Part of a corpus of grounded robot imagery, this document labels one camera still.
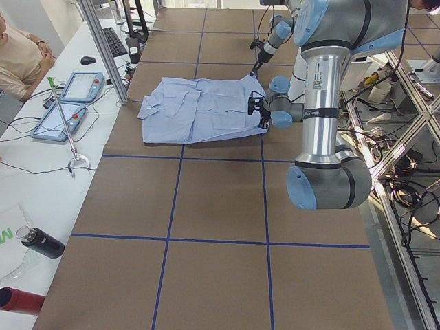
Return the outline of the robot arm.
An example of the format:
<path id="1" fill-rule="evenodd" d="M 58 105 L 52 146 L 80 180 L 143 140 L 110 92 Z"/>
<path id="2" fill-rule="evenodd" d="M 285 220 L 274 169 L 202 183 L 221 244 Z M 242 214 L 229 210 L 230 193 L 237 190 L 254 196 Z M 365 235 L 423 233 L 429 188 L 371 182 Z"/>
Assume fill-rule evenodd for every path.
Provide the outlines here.
<path id="1" fill-rule="evenodd" d="M 275 16 L 259 49 L 254 70 L 267 63 L 289 38 L 305 60 L 303 102 L 289 99 L 290 81 L 272 79 L 262 96 L 251 94 L 248 112 L 260 127 L 302 123 L 302 151 L 287 171 L 291 202 L 303 210 L 347 209 L 363 203 L 372 181 L 365 164 L 338 135 L 340 85 L 357 56 L 393 50 L 404 41 L 409 1 L 285 1 L 288 17 Z"/>
<path id="2" fill-rule="evenodd" d="M 290 12 L 289 17 L 273 14 L 269 20 L 269 36 L 265 40 L 256 37 L 250 44 L 250 49 L 259 49 L 256 62 L 252 67 L 250 76 L 254 76 L 261 66 L 268 63 L 280 46 L 287 42 L 293 35 L 296 17 L 303 1 L 259 1 L 261 6 L 269 7 L 285 6 Z"/>

